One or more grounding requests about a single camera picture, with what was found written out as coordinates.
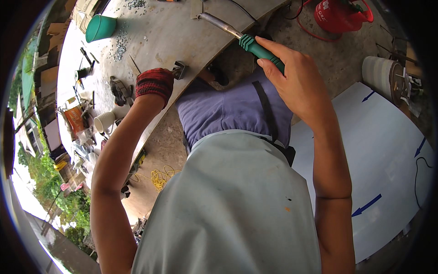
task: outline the cylindrical container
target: cylindrical container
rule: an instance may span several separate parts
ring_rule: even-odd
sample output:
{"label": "cylindrical container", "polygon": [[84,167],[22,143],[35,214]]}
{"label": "cylindrical container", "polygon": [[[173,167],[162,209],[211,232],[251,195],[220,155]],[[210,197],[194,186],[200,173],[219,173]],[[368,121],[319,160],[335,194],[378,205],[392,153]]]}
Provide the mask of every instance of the cylindrical container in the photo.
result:
{"label": "cylindrical container", "polygon": [[88,76],[88,69],[81,68],[80,70],[74,71],[74,80],[77,81],[81,78],[85,78]]}
{"label": "cylindrical container", "polygon": [[363,22],[372,23],[373,14],[367,3],[367,11],[359,11],[353,5],[340,0],[322,0],[316,5],[314,17],[318,25],[327,32],[343,33],[360,30]]}
{"label": "cylindrical container", "polygon": [[105,112],[94,118],[94,126],[99,133],[103,133],[114,124],[116,115],[113,112]]}
{"label": "cylindrical container", "polygon": [[399,75],[403,75],[403,67],[393,60],[368,56],[362,63],[364,83],[397,107],[402,102],[400,97],[404,81]]}
{"label": "cylindrical container", "polygon": [[96,14],[91,18],[85,32],[87,43],[111,37],[116,29],[116,18]]}

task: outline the white mug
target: white mug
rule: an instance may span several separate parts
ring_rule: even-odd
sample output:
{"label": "white mug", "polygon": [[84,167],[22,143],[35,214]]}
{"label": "white mug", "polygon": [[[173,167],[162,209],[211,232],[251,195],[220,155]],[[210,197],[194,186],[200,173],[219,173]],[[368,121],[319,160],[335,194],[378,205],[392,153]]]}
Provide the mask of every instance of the white mug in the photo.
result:
{"label": "white mug", "polygon": [[105,112],[94,118],[94,126],[99,133],[103,133],[114,124],[116,115],[113,112]]}

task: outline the hand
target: hand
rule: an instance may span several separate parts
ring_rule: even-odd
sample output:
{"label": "hand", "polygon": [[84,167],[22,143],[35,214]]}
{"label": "hand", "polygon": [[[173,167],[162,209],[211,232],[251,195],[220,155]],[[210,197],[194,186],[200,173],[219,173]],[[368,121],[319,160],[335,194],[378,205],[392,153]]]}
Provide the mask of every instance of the hand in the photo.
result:
{"label": "hand", "polygon": [[285,64],[283,76],[271,61],[257,60],[293,113],[312,129],[323,125],[327,118],[336,118],[327,88],[312,57],[258,36],[255,39]]}
{"label": "hand", "polygon": [[155,94],[163,98],[164,107],[173,91],[173,75],[165,68],[154,68],[143,72],[137,77],[135,96]]}

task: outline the concrete floor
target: concrete floor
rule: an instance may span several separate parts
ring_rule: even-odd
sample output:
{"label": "concrete floor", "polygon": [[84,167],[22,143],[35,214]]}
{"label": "concrete floor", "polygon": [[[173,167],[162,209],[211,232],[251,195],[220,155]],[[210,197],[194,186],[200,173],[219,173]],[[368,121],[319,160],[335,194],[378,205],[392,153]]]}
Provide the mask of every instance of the concrete floor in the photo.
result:
{"label": "concrete floor", "polygon": [[[317,2],[303,9],[300,15],[301,24],[319,36],[335,38],[336,36],[324,32],[316,24],[313,11]],[[330,96],[334,98],[353,83],[361,81],[361,65],[366,56],[388,56],[387,52],[376,47],[376,42],[386,48],[391,48],[391,36],[380,27],[380,25],[386,27],[385,22],[372,3],[368,4],[374,14],[374,22],[364,23],[360,31],[343,34],[342,38],[335,43],[320,41],[308,35],[299,27],[296,20],[284,19],[282,15],[286,11],[284,9],[273,15],[266,31],[274,41],[312,56]],[[296,1],[291,7],[293,12],[288,13],[287,16],[293,17],[299,5],[300,3]],[[252,72],[253,67],[257,67],[257,64],[253,65],[253,60],[253,55],[244,52],[237,43],[231,44],[216,59],[219,66],[229,76],[229,86],[238,83]],[[298,117],[292,119],[293,124],[298,121]],[[148,154],[139,173],[150,177],[152,170],[163,171],[164,165],[181,169],[187,158],[182,145],[182,137],[183,129],[176,109],[172,107],[147,142],[145,148]],[[131,180],[130,189],[131,196],[124,199],[122,203],[131,224],[134,224],[137,217],[145,215],[148,217],[158,193],[150,180],[144,178],[141,178],[140,182]]]}

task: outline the red hose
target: red hose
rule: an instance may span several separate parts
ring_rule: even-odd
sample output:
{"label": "red hose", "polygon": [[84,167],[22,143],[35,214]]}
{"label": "red hose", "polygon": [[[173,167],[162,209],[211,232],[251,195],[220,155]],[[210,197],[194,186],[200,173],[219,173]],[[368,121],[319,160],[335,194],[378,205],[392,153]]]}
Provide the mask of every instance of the red hose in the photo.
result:
{"label": "red hose", "polygon": [[[307,0],[307,1],[303,4],[303,6],[302,6],[301,8],[298,9],[297,14],[300,12],[300,10],[301,10],[304,6],[307,5],[310,1],[312,1],[312,0]],[[326,42],[337,42],[337,41],[339,41],[339,39],[341,39],[341,37],[342,37],[342,33],[341,33],[341,35],[340,35],[338,38],[336,38],[336,39],[322,38],[322,37],[319,37],[319,36],[316,35],[316,34],[311,33],[310,31],[306,30],[306,29],[303,27],[303,25],[300,23],[300,20],[298,19],[298,17],[297,17],[297,22],[298,22],[298,25],[300,25],[300,27],[301,27],[305,32],[307,32],[308,34],[310,34],[310,35],[312,35],[313,37],[318,38],[318,39],[320,39],[320,40],[322,40],[322,41],[326,41]]]}

